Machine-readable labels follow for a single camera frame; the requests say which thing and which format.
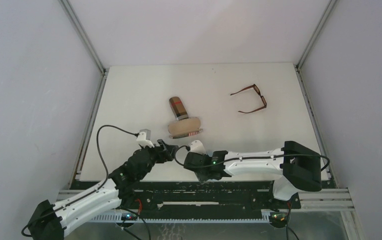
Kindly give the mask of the flag print glasses case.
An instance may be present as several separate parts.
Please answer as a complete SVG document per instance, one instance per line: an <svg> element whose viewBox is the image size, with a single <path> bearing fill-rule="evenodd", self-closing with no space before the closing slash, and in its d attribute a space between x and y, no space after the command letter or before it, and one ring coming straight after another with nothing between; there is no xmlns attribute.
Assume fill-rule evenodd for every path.
<svg viewBox="0 0 382 240"><path fill-rule="evenodd" d="M171 139L181 139L200 134L201 120L198 117L191 117L171 122L168 127L169 137Z"/></svg>

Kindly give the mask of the brown striped glasses case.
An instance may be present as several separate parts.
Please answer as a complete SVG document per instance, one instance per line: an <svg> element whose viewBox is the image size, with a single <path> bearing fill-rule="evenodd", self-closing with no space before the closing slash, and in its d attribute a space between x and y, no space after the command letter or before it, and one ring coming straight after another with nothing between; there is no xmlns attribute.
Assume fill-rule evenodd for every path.
<svg viewBox="0 0 382 240"><path fill-rule="evenodd" d="M189 118L185 106L183 105L182 100L178 96L173 96L168 101L177 121Z"/></svg>

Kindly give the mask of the brown tortoise sunglasses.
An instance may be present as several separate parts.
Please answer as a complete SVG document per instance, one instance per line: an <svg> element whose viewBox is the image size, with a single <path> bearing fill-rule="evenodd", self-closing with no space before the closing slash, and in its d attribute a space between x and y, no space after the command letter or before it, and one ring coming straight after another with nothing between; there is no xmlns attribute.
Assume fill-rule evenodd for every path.
<svg viewBox="0 0 382 240"><path fill-rule="evenodd" d="M237 112L242 115L253 114L262 112L268 107L268 103L262 91L256 84L245 86L235 92L231 92L229 96L241 96L241 100L246 100L247 103L253 108L247 108L246 110L238 110Z"/></svg>

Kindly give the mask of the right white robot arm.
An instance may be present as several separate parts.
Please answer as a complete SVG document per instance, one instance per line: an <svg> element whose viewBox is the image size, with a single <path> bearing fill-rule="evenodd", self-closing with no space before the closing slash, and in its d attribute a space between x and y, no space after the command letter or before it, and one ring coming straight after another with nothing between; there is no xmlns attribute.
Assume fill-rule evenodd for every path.
<svg viewBox="0 0 382 240"><path fill-rule="evenodd" d="M244 174L276 175L279 178L270 190L272 198L280 201L289 201L298 192L322 189L323 156L296 141L285 141L280 148L262 152L218 150L212 154L196 141L187 151L182 166L193 171L200 182Z"/></svg>

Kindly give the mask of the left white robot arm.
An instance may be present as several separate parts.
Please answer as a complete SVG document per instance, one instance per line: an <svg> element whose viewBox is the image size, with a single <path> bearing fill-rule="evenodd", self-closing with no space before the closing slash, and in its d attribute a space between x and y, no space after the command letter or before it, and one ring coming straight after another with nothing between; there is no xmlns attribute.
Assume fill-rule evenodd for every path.
<svg viewBox="0 0 382 240"><path fill-rule="evenodd" d="M141 147L126 162L96 185L65 200L39 203L22 235L34 240L63 240L78 227L126 199L133 200L133 185L141 181L155 164L171 162L177 145L159 139L155 147Z"/></svg>

